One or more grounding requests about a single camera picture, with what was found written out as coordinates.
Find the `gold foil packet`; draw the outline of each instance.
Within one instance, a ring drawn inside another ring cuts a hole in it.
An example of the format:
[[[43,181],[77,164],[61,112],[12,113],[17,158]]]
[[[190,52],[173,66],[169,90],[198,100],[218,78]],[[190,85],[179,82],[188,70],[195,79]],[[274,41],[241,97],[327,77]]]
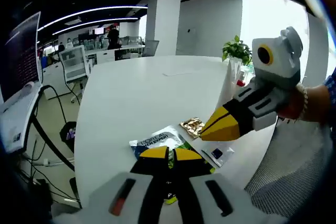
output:
[[[204,127],[204,123],[199,118],[190,118],[189,120],[180,123],[180,126],[183,127],[190,136],[198,138]]]

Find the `office chair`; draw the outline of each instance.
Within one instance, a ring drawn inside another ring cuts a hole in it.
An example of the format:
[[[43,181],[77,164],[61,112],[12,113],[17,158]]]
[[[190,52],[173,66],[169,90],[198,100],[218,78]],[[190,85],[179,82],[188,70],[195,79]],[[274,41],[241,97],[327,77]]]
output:
[[[264,159],[245,188],[254,206],[287,218],[312,196],[332,154],[330,129],[285,120],[275,129]]]
[[[80,91],[76,93],[79,96],[83,93],[83,81],[90,76],[92,69],[92,60],[87,62],[84,45],[73,47],[60,53],[60,60],[63,63],[66,83],[79,81]]]
[[[159,45],[158,40],[146,40],[142,57],[154,56],[158,45]]]

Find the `round table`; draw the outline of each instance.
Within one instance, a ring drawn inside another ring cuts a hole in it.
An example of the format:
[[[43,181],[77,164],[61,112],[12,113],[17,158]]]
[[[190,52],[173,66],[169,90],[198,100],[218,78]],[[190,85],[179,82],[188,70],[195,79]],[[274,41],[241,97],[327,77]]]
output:
[[[164,56],[121,60],[96,65],[79,109],[75,169],[82,205],[89,195],[136,159],[129,145],[168,125],[192,117],[203,122],[213,113],[227,66],[221,58]],[[216,172],[243,189],[257,170],[275,125],[252,131],[233,141],[235,153]],[[201,152],[205,142],[192,141]]]

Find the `green plant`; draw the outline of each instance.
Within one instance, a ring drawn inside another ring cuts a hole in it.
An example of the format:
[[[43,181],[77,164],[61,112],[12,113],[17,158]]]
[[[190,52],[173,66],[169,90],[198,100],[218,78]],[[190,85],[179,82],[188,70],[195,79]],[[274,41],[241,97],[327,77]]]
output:
[[[238,35],[234,40],[224,44],[222,60],[224,61],[229,55],[241,59],[244,65],[248,65],[252,60],[252,51],[248,45],[239,40]]]

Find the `bracelet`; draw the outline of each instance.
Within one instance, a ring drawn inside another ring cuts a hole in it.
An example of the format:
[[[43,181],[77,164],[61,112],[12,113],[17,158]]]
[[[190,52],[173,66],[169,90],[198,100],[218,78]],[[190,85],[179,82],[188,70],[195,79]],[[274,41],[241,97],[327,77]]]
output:
[[[299,115],[298,119],[303,119],[304,114],[307,111],[307,105],[308,105],[308,93],[307,93],[307,88],[305,88],[302,84],[297,84],[296,89],[303,94],[304,101],[303,101],[303,109]]]

